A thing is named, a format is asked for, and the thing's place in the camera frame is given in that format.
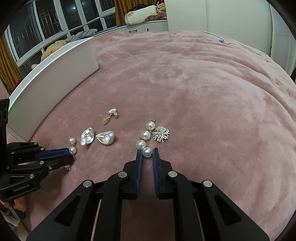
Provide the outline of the left hand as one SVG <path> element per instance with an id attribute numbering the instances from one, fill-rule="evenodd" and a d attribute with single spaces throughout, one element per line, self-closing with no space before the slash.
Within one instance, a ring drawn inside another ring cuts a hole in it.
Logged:
<path id="1" fill-rule="evenodd" d="M 19 211 L 26 211 L 27 210 L 26 198 L 24 196 L 19 197 L 11 202 L 2 202 L 1 201 L 1 206 L 5 207 L 5 208 L 13 207 L 14 209 L 17 209 Z"/>

